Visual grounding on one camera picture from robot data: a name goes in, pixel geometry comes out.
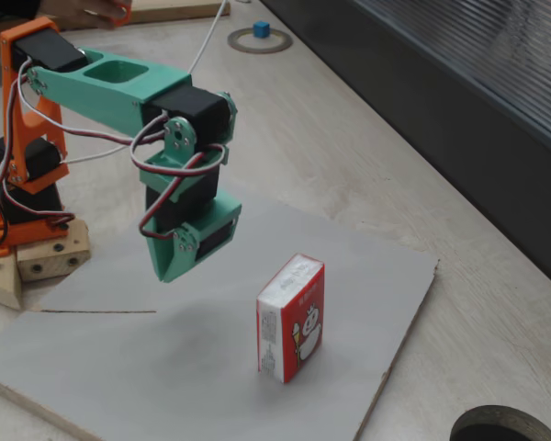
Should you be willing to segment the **person's hand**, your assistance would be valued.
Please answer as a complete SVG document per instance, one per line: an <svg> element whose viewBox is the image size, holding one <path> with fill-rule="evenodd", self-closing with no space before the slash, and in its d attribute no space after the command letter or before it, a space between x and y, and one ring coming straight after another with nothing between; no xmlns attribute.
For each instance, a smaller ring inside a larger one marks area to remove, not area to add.
<svg viewBox="0 0 551 441"><path fill-rule="evenodd" d="M61 17L76 25L89 28L112 29L130 11L128 0L42 0L39 12L50 17Z"/></svg>

